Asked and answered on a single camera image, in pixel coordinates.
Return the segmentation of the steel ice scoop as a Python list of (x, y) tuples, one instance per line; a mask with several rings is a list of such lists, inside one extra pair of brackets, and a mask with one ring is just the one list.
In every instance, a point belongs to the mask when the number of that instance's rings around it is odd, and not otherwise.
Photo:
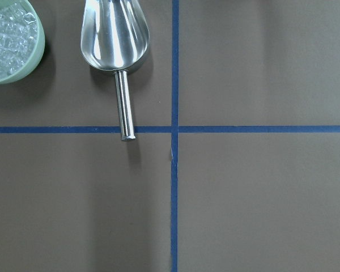
[(138, 1), (86, 1), (80, 49), (86, 62), (114, 75), (122, 141), (135, 139), (128, 75), (149, 50), (150, 32)]

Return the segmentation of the green bowl of ice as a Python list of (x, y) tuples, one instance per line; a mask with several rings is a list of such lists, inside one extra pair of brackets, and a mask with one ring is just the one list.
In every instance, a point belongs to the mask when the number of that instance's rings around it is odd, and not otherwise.
[(29, 1), (0, 1), (0, 84), (23, 79), (40, 63), (43, 25)]

